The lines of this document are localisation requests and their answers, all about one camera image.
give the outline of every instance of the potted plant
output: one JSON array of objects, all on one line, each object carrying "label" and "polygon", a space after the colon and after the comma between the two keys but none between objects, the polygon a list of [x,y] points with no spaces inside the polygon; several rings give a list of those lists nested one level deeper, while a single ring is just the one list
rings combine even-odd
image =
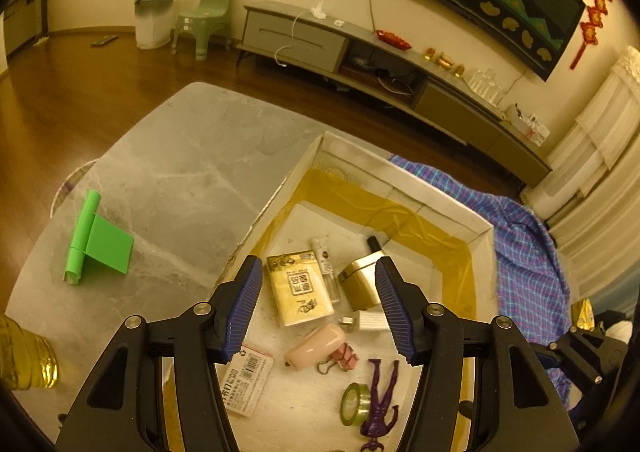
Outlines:
[{"label": "potted plant", "polygon": [[136,43],[140,49],[168,44],[174,23],[174,0],[134,0]]}]

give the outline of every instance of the white container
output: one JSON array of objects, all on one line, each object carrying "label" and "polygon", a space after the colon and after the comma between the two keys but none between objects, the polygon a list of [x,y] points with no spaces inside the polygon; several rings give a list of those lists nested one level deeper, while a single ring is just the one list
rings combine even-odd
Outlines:
[{"label": "white container", "polygon": [[[229,258],[220,282],[233,279],[247,255],[265,262],[268,255],[308,248],[309,240],[318,236],[326,238],[332,264],[341,270],[370,253],[367,237],[372,235],[405,281],[417,284],[430,302],[484,322],[498,314],[493,226],[420,178],[329,133],[312,143],[278,187]],[[412,368],[398,354],[389,331],[348,334],[347,342],[360,359],[353,371],[332,368],[323,376],[314,367],[286,367],[287,350],[316,328],[352,316],[352,311],[348,302],[341,302],[332,316],[281,328],[267,280],[245,342],[259,344],[275,363],[251,418],[228,414],[240,450],[359,450],[367,439],[359,428],[342,425],[340,399],[351,382],[370,385],[373,367],[368,358],[380,358],[380,391],[386,388],[393,361],[400,361],[391,404],[400,406],[399,419],[390,434],[380,438],[385,450],[394,452],[421,368]],[[219,378],[225,367],[216,366]],[[472,360],[465,360],[464,371],[462,393],[471,400]],[[460,424],[462,438],[454,441],[453,451],[466,448],[469,422],[461,419]]]},{"label": "white container", "polygon": [[134,5],[136,44],[155,49],[168,44],[175,23],[174,0],[140,0]]},{"label": "white container", "polygon": [[526,114],[522,113],[516,104],[511,104],[505,111],[507,120],[527,138],[533,134],[533,126]]}]

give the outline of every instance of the black cable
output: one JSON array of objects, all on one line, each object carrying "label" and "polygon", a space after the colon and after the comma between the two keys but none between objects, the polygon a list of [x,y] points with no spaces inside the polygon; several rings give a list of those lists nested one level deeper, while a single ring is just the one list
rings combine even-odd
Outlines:
[{"label": "black cable", "polygon": [[516,82],[518,80],[520,80],[525,75],[525,73],[527,72],[528,69],[529,69],[528,67],[525,67],[524,71],[522,72],[522,74],[511,83],[511,85],[509,86],[509,89],[507,89],[504,92],[504,94],[502,95],[502,98],[500,98],[500,100],[498,100],[498,103],[495,105],[496,107],[500,105],[500,102],[504,100],[504,97],[509,94],[509,92],[513,89],[514,85],[516,85]]},{"label": "black cable", "polygon": [[373,2],[369,0],[369,15],[371,15],[371,26],[373,27],[373,32],[376,32],[376,21],[373,19]]}]

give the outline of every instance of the plastic oil bottle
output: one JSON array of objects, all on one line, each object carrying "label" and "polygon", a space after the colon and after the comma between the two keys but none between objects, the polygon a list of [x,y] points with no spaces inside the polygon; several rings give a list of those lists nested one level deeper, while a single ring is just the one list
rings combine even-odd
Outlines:
[{"label": "plastic oil bottle", "polygon": [[0,315],[0,380],[11,390],[53,387],[58,360],[49,342]]}]

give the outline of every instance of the gray marble surface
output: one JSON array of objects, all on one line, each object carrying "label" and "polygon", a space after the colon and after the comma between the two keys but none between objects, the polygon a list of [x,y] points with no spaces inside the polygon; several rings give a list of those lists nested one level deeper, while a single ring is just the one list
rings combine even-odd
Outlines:
[{"label": "gray marble surface", "polygon": [[[55,388],[16,392],[49,438],[127,316],[170,318],[208,297],[252,221],[324,130],[388,156],[300,114],[195,83],[100,158],[38,238],[6,311],[58,355]],[[134,236],[129,273],[88,259],[71,286],[62,280],[66,252],[90,189],[102,194],[98,213]]]}]

